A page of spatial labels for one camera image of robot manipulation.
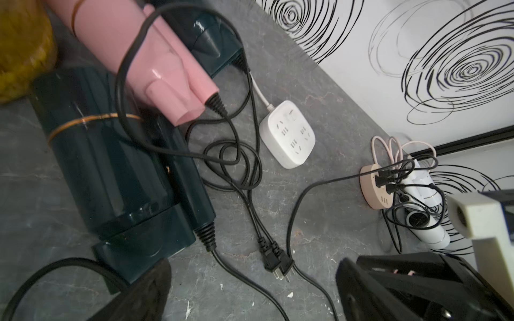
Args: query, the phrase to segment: cord strain relief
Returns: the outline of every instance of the cord strain relief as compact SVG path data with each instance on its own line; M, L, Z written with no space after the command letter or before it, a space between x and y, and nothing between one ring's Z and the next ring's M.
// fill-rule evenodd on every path
M257 242L259 243L259 246L261 248L265 247L266 246L266 239L264 237L260 237L258 238Z
M211 109L215 113L217 113L218 115L221 115L223 117L228 115L227 110L225 109L225 105L223 104L223 101L222 101L221 97L219 96L219 92L217 92L214 95L212 95L211 98L209 98L205 102L205 105L209 109Z
M214 222L207 224L203 228L196 231L196 236L204 244L207 252L211 252L216 249L216 237L214 231Z
M243 55L240 54L237 58L232 62L232 65L237 69L241 70L244 73L247 73L247 68L245 66L245 61L243 60Z

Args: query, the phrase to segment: black plug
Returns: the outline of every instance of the black plug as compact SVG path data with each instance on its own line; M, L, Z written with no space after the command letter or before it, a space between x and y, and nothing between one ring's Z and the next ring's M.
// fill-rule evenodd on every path
M264 268L268 272L275 272L280 265L280 261L274 253L271 246L269 246L269 242L261 237L258 239L260 251L262 254L262 259L264 261Z
M275 253L275 256L279 259L280 265L279 269L282 274L282 276L286 276L289 271L292 269L292 265L295 263L295 261L287 255L287 253L280 248L280 246L277 244L277 242L271 243L271 248L273 249L273 252Z
M385 190L387 191L388 194L391 194L391 193L396 192L397 190L401 190L404 187L405 187L405 185L403 185L403 184L387 184L385 186Z
M393 182L394 178L392 177L383 177L383 176L375 176L375 184L377 187L382 187L388 183Z
M383 169L378 172L378 176L380 177L393 177L393 171L390 169Z

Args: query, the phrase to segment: yellow object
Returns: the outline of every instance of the yellow object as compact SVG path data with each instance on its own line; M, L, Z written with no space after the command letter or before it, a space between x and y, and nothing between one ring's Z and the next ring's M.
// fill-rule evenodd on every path
M56 59L52 25L39 0L0 0L0 103L25 95Z

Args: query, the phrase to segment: gold stripe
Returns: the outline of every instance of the gold stripe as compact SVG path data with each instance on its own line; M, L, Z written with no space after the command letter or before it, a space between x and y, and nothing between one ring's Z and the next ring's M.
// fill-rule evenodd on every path
M133 118L133 119L137 119L137 120L141 120L141 121L143 120L141 117L139 117L137 115L133 115L133 114L127 114L126 116L127 116L127 118ZM86 116L86 117L70 120L69 122L64 123L61 126L57 127L56 129L52 130L50 135L48 135L47 142L48 142L48 144L50 144L52 139L54 139L55 136L57 136L60 132L66 130L70 127L73 127L75 125L86 124L87 122L90 122L93 120L101 120L101 119L109 119L109 118L118 118L118 114L116 112L112 112L111 114L91 115L91 116Z
M84 3L86 0L78 0L77 3L75 3L75 6L73 7L73 12L71 14L71 31L73 32L73 35L77 37L77 34L75 33L75 18L77 17L77 12L79 12L80 6Z

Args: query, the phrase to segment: power strip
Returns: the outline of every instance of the power strip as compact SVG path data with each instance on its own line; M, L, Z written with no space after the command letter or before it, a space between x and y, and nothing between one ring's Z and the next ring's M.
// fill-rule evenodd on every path
M259 133L266 147L285 169L303 164L316 142L313 129L289 100L278 105L262 120Z
M361 168L360 172L365 173L379 169L380 165L371 164ZM393 194L388 194L386 187L378 187L375 177L378 173L371 173L359 177L360 189L368 205L374 210L388 209L393 205Z

